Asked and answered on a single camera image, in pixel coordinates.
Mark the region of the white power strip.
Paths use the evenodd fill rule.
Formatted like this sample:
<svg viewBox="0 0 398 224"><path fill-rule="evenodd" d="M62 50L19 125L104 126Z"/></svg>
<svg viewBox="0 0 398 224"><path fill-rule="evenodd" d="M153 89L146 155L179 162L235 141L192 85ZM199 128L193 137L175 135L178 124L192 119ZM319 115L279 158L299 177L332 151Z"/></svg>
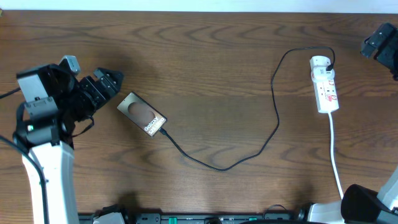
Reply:
<svg viewBox="0 0 398 224"><path fill-rule="evenodd" d="M319 113L327 114L339 109L334 77L335 71L327 71L326 67L314 67L311 71Z"/></svg>

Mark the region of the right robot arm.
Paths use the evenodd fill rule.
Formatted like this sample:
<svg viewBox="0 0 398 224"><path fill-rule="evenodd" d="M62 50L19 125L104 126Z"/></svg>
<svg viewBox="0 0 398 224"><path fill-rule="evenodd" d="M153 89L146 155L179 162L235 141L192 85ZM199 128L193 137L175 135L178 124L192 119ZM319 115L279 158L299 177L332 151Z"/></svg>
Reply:
<svg viewBox="0 0 398 224"><path fill-rule="evenodd" d="M361 55L385 66L397 80L397 27L384 23L362 44ZM335 134L332 112L339 108L335 86L335 61L317 55L310 59L317 110L327 114L330 122L330 159L340 199L331 203L314 203L301 210L298 218L307 223L397 223L397 171L376 192L358 184L343 191L335 161Z"/></svg>

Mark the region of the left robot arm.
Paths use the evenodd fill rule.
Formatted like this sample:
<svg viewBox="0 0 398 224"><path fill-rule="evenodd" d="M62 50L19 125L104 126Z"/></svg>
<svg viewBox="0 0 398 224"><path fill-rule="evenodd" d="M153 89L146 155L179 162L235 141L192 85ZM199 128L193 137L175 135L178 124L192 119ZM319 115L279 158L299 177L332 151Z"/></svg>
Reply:
<svg viewBox="0 0 398 224"><path fill-rule="evenodd" d="M22 153L34 223L79 223L73 186L77 122L116 96L124 75L97 68L81 80L68 66L48 64L17 74L25 101L17 110L13 141Z"/></svg>

